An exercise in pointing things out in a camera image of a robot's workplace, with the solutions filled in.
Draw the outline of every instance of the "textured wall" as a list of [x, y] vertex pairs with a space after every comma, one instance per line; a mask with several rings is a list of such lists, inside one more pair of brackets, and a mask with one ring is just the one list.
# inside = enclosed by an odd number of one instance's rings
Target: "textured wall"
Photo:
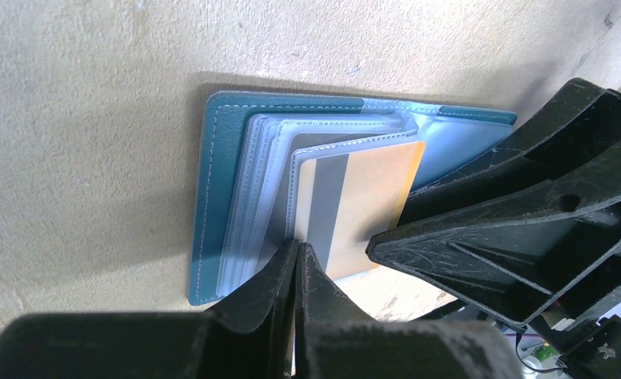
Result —
[[531, 115], [621, 84], [621, 1], [0, 2], [0, 328], [186, 307], [201, 105], [238, 86]]

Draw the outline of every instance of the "card holder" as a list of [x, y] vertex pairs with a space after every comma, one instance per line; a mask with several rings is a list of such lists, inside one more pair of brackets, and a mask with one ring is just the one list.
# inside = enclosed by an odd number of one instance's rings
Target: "card holder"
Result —
[[250, 118], [257, 114], [388, 115], [395, 111], [497, 122], [504, 126], [513, 125], [516, 119], [514, 113], [507, 111], [391, 99], [241, 91], [218, 92], [211, 96], [206, 104], [201, 132], [187, 292], [190, 304], [197, 306], [222, 297], [217, 293], [220, 257]]

